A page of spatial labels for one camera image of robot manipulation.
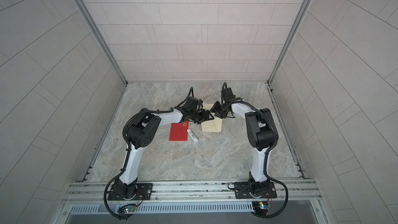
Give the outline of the left small circuit board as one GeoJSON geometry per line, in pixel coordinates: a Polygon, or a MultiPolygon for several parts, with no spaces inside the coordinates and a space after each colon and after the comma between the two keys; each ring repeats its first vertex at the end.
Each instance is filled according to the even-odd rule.
{"type": "Polygon", "coordinates": [[[133,214],[137,209],[137,204],[127,204],[124,206],[119,207],[118,214],[133,214]]]}

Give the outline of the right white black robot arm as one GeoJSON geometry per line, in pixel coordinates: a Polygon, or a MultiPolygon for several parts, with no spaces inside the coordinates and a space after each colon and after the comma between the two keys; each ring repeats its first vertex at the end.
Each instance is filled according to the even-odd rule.
{"type": "Polygon", "coordinates": [[[247,137],[254,148],[252,169],[249,173],[249,192],[254,197],[266,194],[271,189],[271,177],[268,175],[268,162],[271,150],[276,146],[279,136],[271,111],[267,108],[259,110],[242,98],[235,96],[232,89],[224,83],[221,99],[216,102],[211,113],[218,118],[238,115],[246,122],[247,137]]]}

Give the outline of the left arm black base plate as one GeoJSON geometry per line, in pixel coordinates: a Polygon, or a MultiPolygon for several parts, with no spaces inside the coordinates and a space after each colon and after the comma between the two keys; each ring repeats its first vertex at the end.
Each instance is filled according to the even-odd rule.
{"type": "Polygon", "coordinates": [[[107,191],[107,200],[110,201],[138,201],[150,200],[153,184],[133,183],[131,186],[121,186],[113,184],[107,191]]]}

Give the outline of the cream yellow envelope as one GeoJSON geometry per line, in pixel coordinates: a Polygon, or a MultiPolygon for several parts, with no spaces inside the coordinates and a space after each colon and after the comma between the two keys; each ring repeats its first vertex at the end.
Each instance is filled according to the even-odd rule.
{"type": "Polygon", "coordinates": [[[214,117],[213,120],[207,120],[201,123],[202,131],[214,133],[221,132],[223,119],[216,117],[215,113],[211,113],[211,115],[214,117]]]}

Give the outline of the aluminium rail frame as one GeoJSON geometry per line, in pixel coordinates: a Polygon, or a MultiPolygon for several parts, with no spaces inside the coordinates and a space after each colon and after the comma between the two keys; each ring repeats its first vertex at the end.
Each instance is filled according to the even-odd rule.
{"type": "MultiPolygon", "coordinates": [[[[288,200],[322,200],[321,193],[313,179],[288,178],[279,179],[288,188],[274,183],[277,198],[270,202],[277,203],[288,200]]],[[[150,200],[144,203],[167,202],[219,202],[219,201],[262,201],[268,199],[236,199],[234,182],[245,180],[196,180],[196,181],[139,181],[138,183],[153,184],[150,200]]],[[[104,203],[104,192],[107,182],[71,183],[61,200],[64,204],[104,203]]],[[[137,201],[110,201],[108,203],[137,203],[137,201]]]]}

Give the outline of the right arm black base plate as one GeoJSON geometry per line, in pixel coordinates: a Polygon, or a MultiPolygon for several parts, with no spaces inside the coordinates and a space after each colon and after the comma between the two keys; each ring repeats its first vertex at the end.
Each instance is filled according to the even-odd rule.
{"type": "Polygon", "coordinates": [[[277,198],[274,183],[263,181],[253,183],[252,181],[234,182],[234,191],[236,199],[275,199],[277,198]]]}

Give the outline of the right small circuit board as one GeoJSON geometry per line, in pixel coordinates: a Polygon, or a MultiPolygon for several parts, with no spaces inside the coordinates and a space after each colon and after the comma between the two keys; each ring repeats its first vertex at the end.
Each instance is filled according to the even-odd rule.
{"type": "Polygon", "coordinates": [[[254,214],[258,216],[266,216],[272,205],[269,202],[252,202],[254,214]]]}

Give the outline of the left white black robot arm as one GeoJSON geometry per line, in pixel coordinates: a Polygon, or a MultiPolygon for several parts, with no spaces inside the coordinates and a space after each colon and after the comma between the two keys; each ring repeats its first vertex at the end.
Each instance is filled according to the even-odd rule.
{"type": "Polygon", "coordinates": [[[203,109],[203,101],[187,97],[176,107],[165,111],[143,108],[124,125],[122,137],[127,144],[126,156],[121,172],[112,180],[111,191],[120,198],[131,199],[136,194],[138,167],[146,147],[153,141],[158,127],[172,123],[190,121],[201,124],[214,120],[209,110],[203,109]]]}

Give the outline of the red envelope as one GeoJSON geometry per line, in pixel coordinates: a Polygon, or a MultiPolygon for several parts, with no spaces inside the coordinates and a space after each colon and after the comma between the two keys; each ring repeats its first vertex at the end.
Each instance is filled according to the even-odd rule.
{"type": "Polygon", "coordinates": [[[186,142],[188,140],[189,122],[172,123],[170,130],[169,141],[171,142],[186,142]]]}

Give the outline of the small circuit board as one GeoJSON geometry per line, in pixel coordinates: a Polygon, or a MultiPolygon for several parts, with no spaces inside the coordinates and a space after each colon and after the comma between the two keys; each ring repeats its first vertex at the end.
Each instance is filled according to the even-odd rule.
{"type": "Polygon", "coordinates": [[[119,207],[118,214],[133,214],[137,209],[137,204],[127,204],[124,206],[119,207]]]}
{"type": "Polygon", "coordinates": [[[258,216],[266,216],[272,205],[269,202],[252,202],[254,214],[258,216]]]}

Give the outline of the white glue stick tube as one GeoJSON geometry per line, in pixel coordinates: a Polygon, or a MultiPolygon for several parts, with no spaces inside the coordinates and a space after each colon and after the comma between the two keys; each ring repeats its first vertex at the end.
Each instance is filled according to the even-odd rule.
{"type": "Polygon", "coordinates": [[[194,143],[197,143],[199,141],[199,139],[197,138],[197,136],[193,133],[193,131],[191,129],[188,129],[187,133],[191,137],[191,139],[193,140],[194,143]]]}

